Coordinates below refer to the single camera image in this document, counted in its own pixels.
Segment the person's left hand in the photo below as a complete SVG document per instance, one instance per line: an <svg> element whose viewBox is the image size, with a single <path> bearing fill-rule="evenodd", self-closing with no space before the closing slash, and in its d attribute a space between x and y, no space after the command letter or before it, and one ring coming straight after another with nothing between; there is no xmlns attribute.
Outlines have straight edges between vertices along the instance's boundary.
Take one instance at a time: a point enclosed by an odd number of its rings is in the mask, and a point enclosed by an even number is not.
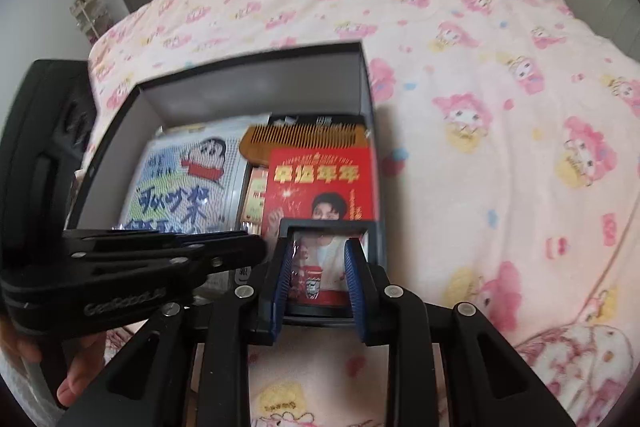
<svg viewBox="0 0 640 427"><path fill-rule="evenodd" d="M80 397L104 366L106 334L82 337L66 377L56 389L56 399L62 407L70 407ZM30 337L17 332L9 317L1 317L1 351L17 373L27 377L27 365L42 362L42 353Z"/></svg>

